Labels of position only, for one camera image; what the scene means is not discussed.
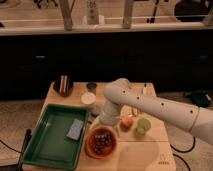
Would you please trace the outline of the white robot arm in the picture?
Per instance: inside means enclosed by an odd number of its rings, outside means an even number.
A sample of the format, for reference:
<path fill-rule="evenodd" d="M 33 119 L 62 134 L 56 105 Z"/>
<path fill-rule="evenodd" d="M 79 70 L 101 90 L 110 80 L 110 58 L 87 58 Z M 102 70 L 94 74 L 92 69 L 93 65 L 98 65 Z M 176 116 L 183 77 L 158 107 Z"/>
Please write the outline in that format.
<path fill-rule="evenodd" d="M 213 110 L 139 94 L 131 88 L 126 78 L 108 83 L 103 94 L 105 103 L 100 114 L 100 122 L 104 125 L 117 125 L 121 109 L 127 105 L 169 122 L 213 145 Z"/>

